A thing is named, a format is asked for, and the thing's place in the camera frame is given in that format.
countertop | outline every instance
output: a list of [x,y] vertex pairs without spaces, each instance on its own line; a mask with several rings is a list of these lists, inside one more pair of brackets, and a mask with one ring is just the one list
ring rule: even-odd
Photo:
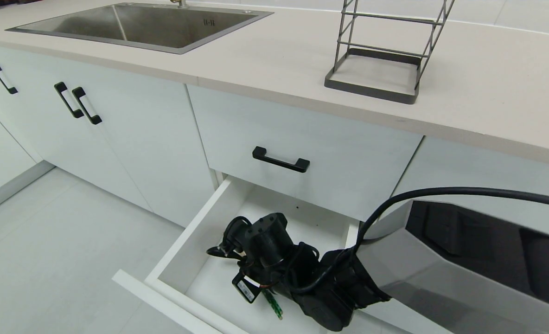
[[[340,24],[340,13],[331,11],[223,6],[274,14],[184,55],[5,31],[115,3],[44,0],[1,9],[0,46],[289,104],[549,163],[549,34],[449,21],[421,80],[419,97],[415,104],[407,105],[324,87],[324,77],[334,62]],[[421,52],[427,29],[359,18],[353,42]]]

dish rack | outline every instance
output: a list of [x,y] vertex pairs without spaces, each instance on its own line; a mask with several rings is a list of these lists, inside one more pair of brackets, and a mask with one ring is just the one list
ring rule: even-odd
[[[437,19],[417,19],[412,17],[401,17],[392,15],[379,15],[376,13],[360,13],[357,11],[359,0],[344,0],[343,9],[340,19],[340,28],[338,30],[338,39],[336,44],[336,56],[334,57],[334,66],[328,72],[325,78],[325,87],[348,91],[350,93],[356,93],[360,95],[366,95],[370,97],[376,97],[378,99],[384,99],[388,101],[414,104],[419,96],[419,84],[421,82],[421,76],[425,72],[425,68],[429,63],[429,59],[435,49],[437,41],[440,38],[440,34],[446,25],[448,16],[455,0],[443,0],[443,4],[440,9],[440,13]],[[353,9],[350,10],[349,6],[353,4]],[[347,16],[350,17],[349,23],[345,25]],[[421,25],[431,26],[431,32],[429,39],[423,53],[414,53],[410,51],[401,51],[395,49],[388,49],[384,47],[357,44],[353,42],[353,30],[355,28],[355,20],[357,17],[368,17],[373,19],[392,19],[396,21],[406,21],[411,23],[418,23]],[[346,32],[349,31],[348,39],[343,38]],[[346,46],[344,55],[340,55],[341,48]],[[349,55],[368,57],[374,59],[382,59],[385,61],[398,62],[404,64],[410,64],[416,66],[416,78],[415,85],[411,93],[402,93],[400,91],[393,91],[381,88],[370,87],[367,85],[360,85],[356,83],[349,83],[340,80],[334,80],[332,76],[340,69],[340,66],[349,57]]]

drawer handle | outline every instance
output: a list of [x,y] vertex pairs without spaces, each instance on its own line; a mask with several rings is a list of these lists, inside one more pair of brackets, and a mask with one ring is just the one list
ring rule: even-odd
[[91,124],[93,125],[101,123],[101,117],[99,117],[99,115],[91,117],[91,115],[87,111],[87,108],[85,108],[83,102],[81,102],[81,98],[85,96],[85,90],[83,89],[83,87],[77,87],[73,89],[73,95],[75,95],[75,99],[77,99],[77,102],[79,102],[79,106],[83,109],[83,111],[87,115],[87,118],[89,118],[89,122],[91,122]]
[[69,110],[69,112],[73,115],[73,117],[75,118],[83,117],[83,112],[81,111],[81,109],[73,110],[73,108],[69,106],[69,102],[67,102],[65,97],[62,95],[63,91],[68,90],[68,88],[66,88],[66,85],[63,82],[59,82],[55,84],[54,89],[56,89],[56,92],[62,99],[62,102],[64,102],[64,105]]
[[16,94],[17,89],[15,87],[7,87],[7,84],[3,81],[3,79],[0,77],[0,83],[3,84],[5,89],[9,92],[9,94]]
[[299,173],[305,173],[308,170],[308,167],[310,166],[310,161],[302,158],[297,159],[297,162],[295,163],[295,165],[292,163],[287,163],[285,161],[269,158],[266,156],[266,148],[262,148],[260,146],[256,146],[256,148],[254,148],[254,151],[252,152],[252,156],[254,157],[254,159],[272,163],[273,165],[291,169],[292,171],[296,171]]

gray floor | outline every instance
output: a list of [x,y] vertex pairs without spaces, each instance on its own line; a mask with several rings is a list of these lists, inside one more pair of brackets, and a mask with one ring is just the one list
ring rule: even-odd
[[0,205],[0,334],[179,334],[111,280],[143,280],[183,228],[53,169]]

open drawer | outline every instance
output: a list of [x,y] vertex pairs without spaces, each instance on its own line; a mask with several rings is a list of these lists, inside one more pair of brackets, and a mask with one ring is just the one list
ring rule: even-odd
[[[225,334],[325,334],[325,328],[281,296],[276,297],[283,309],[281,321],[264,297],[247,303],[231,284],[238,273],[236,260],[206,254],[219,244],[232,218],[245,216],[254,222],[273,212],[285,214],[294,243],[304,241],[321,254],[353,245],[357,236],[357,220],[230,176],[145,279],[147,292],[123,271],[114,281],[193,333],[207,333],[196,323],[200,320]],[[172,310],[165,308],[164,299],[180,315],[168,314]],[[380,334],[383,328],[384,334],[405,333],[362,312],[355,313],[343,333]]]

